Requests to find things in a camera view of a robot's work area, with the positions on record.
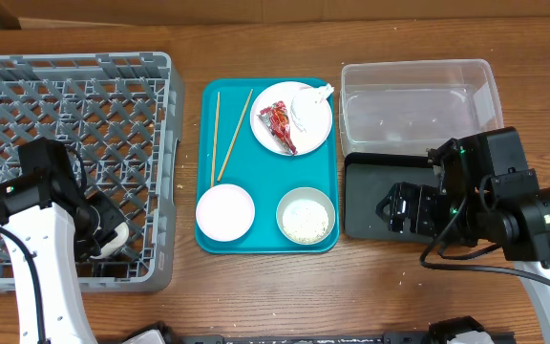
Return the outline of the white paper cup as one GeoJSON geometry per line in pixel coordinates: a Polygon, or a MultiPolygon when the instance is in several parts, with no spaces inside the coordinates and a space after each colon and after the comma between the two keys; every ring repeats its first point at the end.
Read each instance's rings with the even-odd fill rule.
{"type": "Polygon", "coordinates": [[[119,248],[123,247],[129,238],[129,227],[123,222],[115,228],[116,237],[105,244],[97,256],[92,256],[92,259],[106,259],[113,255],[119,248]]]}

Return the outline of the white napkin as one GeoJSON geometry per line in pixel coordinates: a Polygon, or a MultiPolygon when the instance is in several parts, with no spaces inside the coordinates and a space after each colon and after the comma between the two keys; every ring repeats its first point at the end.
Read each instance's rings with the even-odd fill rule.
{"type": "Polygon", "coordinates": [[[331,84],[317,88],[300,90],[292,99],[291,115],[293,122],[301,132],[305,132],[320,112],[321,103],[334,92],[331,84]]]}

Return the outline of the red snack wrapper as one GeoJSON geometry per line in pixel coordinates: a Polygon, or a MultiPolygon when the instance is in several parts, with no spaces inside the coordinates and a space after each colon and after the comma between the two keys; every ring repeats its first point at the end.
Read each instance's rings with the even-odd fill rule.
{"type": "Polygon", "coordinates": [[[286,105],[282,101],[277,101],[261,110],[258,118],[288,155],[297,154],[296,146],[291,139],[286,105]]]}

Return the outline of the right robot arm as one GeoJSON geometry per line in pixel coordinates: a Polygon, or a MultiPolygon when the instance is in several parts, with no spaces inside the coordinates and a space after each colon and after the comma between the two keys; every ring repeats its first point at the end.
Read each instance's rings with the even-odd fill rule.
{"type": "Polygon", "coordinates": [[[550,187],[539,186],[518,131],[450,139],[427,160],[438,184],[395,183],[376,214],[393,232],[431,238],[426,269],[521,279],[550,343],[550,187]]]}

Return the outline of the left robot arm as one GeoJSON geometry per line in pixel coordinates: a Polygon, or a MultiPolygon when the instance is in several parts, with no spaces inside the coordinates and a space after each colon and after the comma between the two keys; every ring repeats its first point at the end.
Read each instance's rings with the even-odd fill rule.
{"type": "Polygon", "coordinates": [[[112,255],[130,229],[103,192],[85,195],[74,150],[37,139],[18,149],[20,177],[0,183],[0,233],[8,250],[23,343],[93,343],[76,265],[112,255]]]}

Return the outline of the grey dishwasher rack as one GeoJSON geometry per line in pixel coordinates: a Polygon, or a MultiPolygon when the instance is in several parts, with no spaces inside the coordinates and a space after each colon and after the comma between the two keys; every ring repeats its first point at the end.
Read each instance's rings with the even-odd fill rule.
{"type": "Polygon", "coordinates": [[[126,216],[126,243],[78,266],[83,290],[170,283],[183,93],[161,52],[0,55],[0,183],[20,175],[20,145],[59,140],[75,148],[74,172],[88,192],[105,193],[126,216]]]}

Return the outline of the black tray bin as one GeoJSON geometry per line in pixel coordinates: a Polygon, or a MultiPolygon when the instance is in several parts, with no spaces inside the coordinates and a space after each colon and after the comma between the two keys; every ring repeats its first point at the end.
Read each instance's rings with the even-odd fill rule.
{"type": "MultiPolygon", "coordinates": [[[[345,157],[344,230],[350,238],[422,244],[435,238],[390,231],[388,224],[376,215],[377,204],[395,183],[425,184],[444,195],[426,158],[372,153],[351,153],[345,157]]],[[[451,221],[459,203],[448,200],[451,221]]]]}

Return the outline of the clear plastic bin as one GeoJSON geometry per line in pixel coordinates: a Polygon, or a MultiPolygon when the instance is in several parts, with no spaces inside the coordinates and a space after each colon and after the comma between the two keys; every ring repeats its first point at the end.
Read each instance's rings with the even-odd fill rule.
{"type": "Polygon", "coordinates": [[[504,126],[483,59],[349,64],[342,69],[342,152],[423,156],[451,138],[504,126]]]}

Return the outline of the grey bowl of rice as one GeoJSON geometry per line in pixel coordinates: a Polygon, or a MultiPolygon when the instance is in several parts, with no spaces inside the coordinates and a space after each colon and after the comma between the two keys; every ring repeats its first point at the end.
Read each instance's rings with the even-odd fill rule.
{"type": "Polygon", "coordinates": [[[276,222],[292,243],[317,245],[333,232],[336,211],[324,192],[312,187],[298,187],[287,192],[279,201],[276,222]]]}

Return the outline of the small pink bowl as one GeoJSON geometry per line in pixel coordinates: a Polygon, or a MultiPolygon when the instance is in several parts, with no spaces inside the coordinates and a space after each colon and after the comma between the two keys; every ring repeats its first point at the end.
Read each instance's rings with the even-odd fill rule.
{"type": "Polygon", "coordinates": [[[207,190],[196,207],[196,222],[200,231],[217,242],[240,239],[252,227],[255,205],[240,186],[225,183],[207,190]]]}

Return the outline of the white round plate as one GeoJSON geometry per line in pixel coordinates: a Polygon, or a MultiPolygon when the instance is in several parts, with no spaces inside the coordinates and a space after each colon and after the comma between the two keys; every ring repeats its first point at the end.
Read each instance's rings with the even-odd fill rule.
{"type": "Polygon", "coordinates": [[[293,122],[291,115],[292,99],[300,90],[308,87],[317,88],[320,86],[309,86],[299,81],[284,81],[268,86],[259,93],[250,111],[250,127],[256,140],[264,148],[273,153],[288,156],[285,150],[270,135],[268,129],[258,118],[261,110],[277,101],[282,101],[286,105],[287,115],[290,121],[291,139],[296,146],[298,155],[307,154],[317,149],[326,141],[333,123],[332,111],[328,99],[321,103],[319,114],[313,119],[310,127],[305,132],[301,132],[293,122]]]}

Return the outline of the teal plastic tray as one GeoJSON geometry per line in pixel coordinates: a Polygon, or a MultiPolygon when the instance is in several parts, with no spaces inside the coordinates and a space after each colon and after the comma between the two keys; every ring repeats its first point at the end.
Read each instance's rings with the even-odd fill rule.
{"type": "Polygon", "coordinates": [[[222,183],[240,186],[253,199],[256,214],[252,227],[238,240],[217,242],[199,229],[195,239],[204,250],[214,254],[322,253],[332,249],[340,235],[335,225],[326,240],[317,245],[302,246],[289,241],[277,226],[276,210],[284,195],[297,187],[312,187],[339,201],[336,126],[317,149],[294,157],[279,155],[264,148],[250,127],[250,111],[259,93],[268,86],[284,81],[299,81],[309,86],[322,86],[319,78],[222,78],[208,84],[202,95],[201,129],[197,167],[197,194],[210,187],[214,120],[217,92],[221,93],[218,150],[215,178],[218,178],[229,143],[235,132],[250,89],[254,89],[243,125],[237,136],[222,183]]]}

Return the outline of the left wooden chopstick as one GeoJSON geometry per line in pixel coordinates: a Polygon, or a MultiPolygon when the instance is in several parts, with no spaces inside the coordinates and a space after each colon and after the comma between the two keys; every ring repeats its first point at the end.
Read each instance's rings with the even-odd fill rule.
{"type": "Polygon", "coordinates": [[[212,147],[210,187],[213,187],[215,185],[215,180],[216,180],[215,174],[216,174],[216,164],[217,164],[220,107],[221,107],[221,93],[217,92],[216,113],[215,113],[214,133],[213,133],[214,135],[213,135],[213,147],[212,147]]]}

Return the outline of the wooden chopstick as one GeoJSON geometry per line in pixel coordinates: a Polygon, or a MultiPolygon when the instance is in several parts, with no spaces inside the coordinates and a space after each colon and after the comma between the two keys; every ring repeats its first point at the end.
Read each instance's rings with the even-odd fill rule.
{"type": "Polygon", "coordinates": [[[228,162],[229,162],[229,159],[230,159],[230,156],[231,156],[231,153],[233,151],[233,148],[234,148],[234,145],[236,143],[236,140],[237,140],[237,136],[239,135],[239,132],[241,130],[241,127],[243,125],[243,120],[244,120],[244,117],[245,117],[245,114],[247,112],[247,109],[249,107],[249,104],[250,104],[250,100],[253,96],[253,93],[254,93],[254,89],[250,89],[249,93],[248,93],[248,96],[246,98],[246,101],[245,101],[245,104],[243,106],[243,110],[240,114],[240,117],[239,117],[239,120],[238,120],[238,123],[237,123],[237,126],[236,126],[236,129],[235,129],[235,132],[233,134],[233,137],[229,143],[229,146],[228,146],[228,149],[226,151],[226,155],[225,155],[225,158],[224,158],[224,161],[222,163],[222,167],[221,167],[221,170],[220,170],[220,173],[218,175],[218,178],[217,178],[217,182],[220,182],[222,180],[222,177],[223,177],[223,173],[226,169],[226,166],[228,165],[228,162]]]}
{"type": "Polygon", "coordinates": [[[213,187],[215,185],[215,180],[216,180],[215,174],[216,174],[216,164],[217,164],[220,107],[221,107],[221,93],[217,92],[216,113],[215,113],[214,133],[213,133],[214,135],[213,135],[213,147],[212,147],[210,187],[213,187]]]}

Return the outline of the right wooden chopstick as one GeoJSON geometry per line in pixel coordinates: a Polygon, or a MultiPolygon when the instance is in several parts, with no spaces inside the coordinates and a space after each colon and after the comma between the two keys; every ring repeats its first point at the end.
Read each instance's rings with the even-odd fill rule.
{"type": "Polygon", "coordinates": [[[249,104],[250,104],[250,100],[253,96],[253,93],[254,93],[254,89],[250,89],[249,93],[248,93],[248,96],[246,98],[246,101],[245,101],[245,104],[243,106],[243,110],[240,114],[240,117],[239,117],[239,120],[238,120],[238,123],[237,123],[237,126],[236,126],[236,129],[235,129],[235,132],[233,134],[233,137],[229,143],[229,146],[228,146],[228,149],[226,151],[226,155],[225,155],[225,158],[224,158],[224,161],[222,163],[222,167],[221,167],[221,170],[220,170],[220,173],[218,175],[218,178],[217,178],[217,182],[220,182],[222,180],[222,177],[223,177],[223,173],[226,169],[226,166],[228,165],[228,162],[229,162],[229,159],[230,159],[230,156],[231,156],[231,153],[233,151],[233,148],[234,148],[234,145],[236,143],[236,140],[237,140],[237,136],[239,135],[239,132],[241,130],[241,127],[243,125],[243,120],[244,120],[244,117],[245,117],[245,114],[247,112],[247,109],[249,107],[249,104]]]}

